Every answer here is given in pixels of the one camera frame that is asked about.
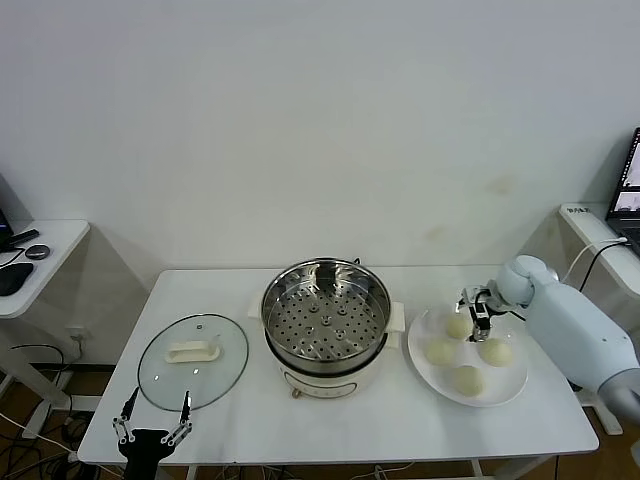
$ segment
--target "steamed bun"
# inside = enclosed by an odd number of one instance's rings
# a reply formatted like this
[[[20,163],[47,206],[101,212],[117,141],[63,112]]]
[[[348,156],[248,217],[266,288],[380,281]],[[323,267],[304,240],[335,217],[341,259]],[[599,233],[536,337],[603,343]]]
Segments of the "steamed bun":
[[[451,315],[447,319],[447,334],[458,340],[469,338],[473,331],[473,320],[462,313]]]
[[[453,370],[453,386],[465,397],[475,397],[484,391],[484,379],[479,368],[464,365]]]
[[[497,338],[490,338],[478,345],[478,353],[489,365],[508,367],[513,362],[511,347]]]
[[[427,343],[425,355],[430,363],[439,367],[446,367],[453,363],[456,356],[456,347],[455,342],[447,338],[434,338]]]

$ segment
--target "wooden floor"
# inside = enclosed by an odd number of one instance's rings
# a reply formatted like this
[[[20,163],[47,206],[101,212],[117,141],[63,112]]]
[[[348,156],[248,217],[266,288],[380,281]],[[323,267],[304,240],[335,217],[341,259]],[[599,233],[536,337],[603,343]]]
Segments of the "wooden floor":
[[[66,390],[73,394],[80,395],[99,395],[109,381],[108,373],[76,373]],[[8,417],[24,422],[29,412],[37,404],[37,397],[25,388],[23,385],[14,384],[0,399],[0,412]],[[557,480],[640,480],[640,468],[635,465],[629,451],[630,446],[640,439],[640,428],[623,425],[624,435],[607,436],[602,431],[597,418],[590,410],[587,412],[591,423],[594,425],[598,436],[600,437],[600,449],[588,455],[572,455],[560,457],[558,462]],[[45,430],[53,430],[47,436],[54,440],[64,443],[60,435],[59,427],[65,420],[64,413],[52,414],[45,426]],[[18,428],[0,419],[0,434],[4,437],[14,438],[18,433]],[[11,441],[0,438],[0,479],[21,479],[21,480],[39,480],[39,472],[37,469],[19,473],[25,467],[28,467],[38,461],[36,452],[27,451],[23,448],[25,445],[31,445],[32,442],[20,442],[20,447],[9,452],[8,448]],[[61,450],[55,445],[50,445],[44,441],[37,441],[33,446],[42,451],[42,456],[48,457],[56,455]],[[12,461],[15,461],[20,455],[25,453],[24,458],[14,466],[11,473],[7,476],[7,467],[9,462],[9,454]],[[493,471],[502,464],[501,460],[487,460],[481,462],[485,475],[493,473]],[[536,470],[522,477],[523,480],[554,480],[555,475],[555,458],[549,460]],[[385,465],[384,468],[398,468],[404,465]],[[245,467],[242,469],[240,477],[239,467],[229,467],[225,470],[224,475],[220,467],[200,468],[198,472],[198,480],[262,480],[263,478],[276,479],[292,479],[299,478],[302,480],[350,480],[356,475],[366,475],[373,473],[374,465],[298,465],[287,467],[283,472],[280,466],[273,466],[276,470],[263,471],[260,467]],[[170,473],[176,480],[183,480],[186,477],[186,468],[174,467],[168,468]],[[439,478],[449,476],[472,476],[471,467],[468,462],[439,462],[439,463],[418,463],[402,471],[389,472],[387,477],[394,478]],[[46,473],[43,478],[50,478]],[[116,478],[108,473],[102,472],[101,479]]]

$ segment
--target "power outlet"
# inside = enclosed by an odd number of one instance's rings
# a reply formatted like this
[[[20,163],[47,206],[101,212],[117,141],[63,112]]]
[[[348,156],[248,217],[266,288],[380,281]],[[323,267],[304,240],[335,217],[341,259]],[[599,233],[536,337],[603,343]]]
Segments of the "power outlet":
[[[84,325],[67,325],[64,329],[71,338],[86,340],[89,338],[89,330]]]

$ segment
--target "computer mouse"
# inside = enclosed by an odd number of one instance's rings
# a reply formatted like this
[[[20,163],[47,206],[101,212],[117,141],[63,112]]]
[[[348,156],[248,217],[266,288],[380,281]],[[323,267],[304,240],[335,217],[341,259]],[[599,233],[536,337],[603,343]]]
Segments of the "computer mouse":
[[[33,263],[12,263],[0,268],[0,297],[16,293],[33,272]]]
[[[24,256],[30,260],[42,260],[51,254],[51,249],[46,245],[31,245],[24,252]]]

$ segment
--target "glass lid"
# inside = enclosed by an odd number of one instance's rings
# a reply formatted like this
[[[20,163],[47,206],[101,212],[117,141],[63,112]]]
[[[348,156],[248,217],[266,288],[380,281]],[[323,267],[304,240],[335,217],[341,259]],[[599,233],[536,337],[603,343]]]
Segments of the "glass lid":
[[[174,412],[182,410],[188,390],[195,410],[231,390],[248,357],[247,337],[236,322],[222,315],[192,315],[149,343],[138,366],[138,384],[147,400]]]

